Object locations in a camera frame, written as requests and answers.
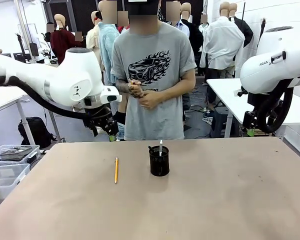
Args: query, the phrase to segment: yellow pencil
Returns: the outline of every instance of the yellow pencil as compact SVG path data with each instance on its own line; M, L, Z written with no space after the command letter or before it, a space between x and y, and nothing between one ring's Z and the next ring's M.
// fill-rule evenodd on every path
M118 181L118 157L115 158L115 174L114 174L114 183Z

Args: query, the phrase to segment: black backpack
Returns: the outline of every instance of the black backpack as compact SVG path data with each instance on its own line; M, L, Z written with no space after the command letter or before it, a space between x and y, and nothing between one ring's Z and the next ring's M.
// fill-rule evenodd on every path
M57 140L53 134L48 132L44 121L40 117L37 116L27 117L26 120L29 124L35 144L40 145L41 149L49 147L51 144L51 140L52 141ZM18 125L18 130L21 136L23 137L23 141L21 144L30 145L24 125L22 124L22 120Z

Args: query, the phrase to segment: pen holder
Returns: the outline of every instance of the pen holder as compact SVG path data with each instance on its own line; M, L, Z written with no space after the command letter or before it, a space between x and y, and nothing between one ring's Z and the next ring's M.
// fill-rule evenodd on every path
M149 149L150 172L157 177L163 177L170 171L169 169L169 149L162 147L162 154L159 153L160 146L154 146Z

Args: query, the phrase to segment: hand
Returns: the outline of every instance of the hand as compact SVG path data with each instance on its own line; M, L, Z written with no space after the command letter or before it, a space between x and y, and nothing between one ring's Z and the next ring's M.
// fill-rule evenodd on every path
M143 97L138 102L145 109L153 109L162 102L162 93L157 91L145 90Z
M131 80L128 83L128 89L131 96L134 97L135 99L139 99L144 96L140 81Z

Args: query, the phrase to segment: blue shirt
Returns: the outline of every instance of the blue shirt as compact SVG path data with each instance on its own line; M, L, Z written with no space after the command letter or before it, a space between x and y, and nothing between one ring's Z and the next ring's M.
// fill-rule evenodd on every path
M106 24L101 21L98 23L98 26L100 56L104 65L107 79L110 81L105 82L105 85L112 85L116 83L115 76L111 74L112 49L114 42L120 33L114 24Z

